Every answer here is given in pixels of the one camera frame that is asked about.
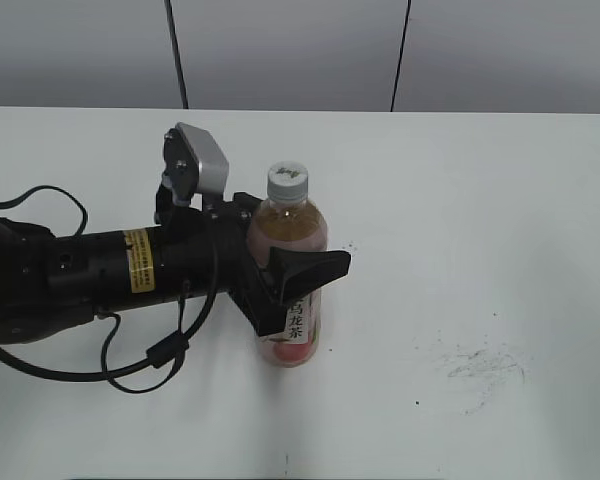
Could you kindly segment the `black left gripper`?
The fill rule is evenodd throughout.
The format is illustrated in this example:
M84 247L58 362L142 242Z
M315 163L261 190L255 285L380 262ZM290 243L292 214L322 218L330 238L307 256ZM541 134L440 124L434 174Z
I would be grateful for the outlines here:
M246 233L261 200L245 192L211 197L198 210L177 207L171 192L156 194L152 254L156 291L164 298L226 292L258 336L285 329L286 308L348 274L344 250L270 248L268 279L247 248Z

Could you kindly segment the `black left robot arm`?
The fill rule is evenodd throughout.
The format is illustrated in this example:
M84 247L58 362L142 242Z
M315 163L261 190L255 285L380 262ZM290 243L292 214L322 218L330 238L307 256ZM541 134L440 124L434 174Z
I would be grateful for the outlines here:
M38 341L108 312L227 293L255 333L283 331L288 309L344 277L342 250L247 246L257 199L238 193L205 210L172 207L162 225L57 237L0 217L0 344Z

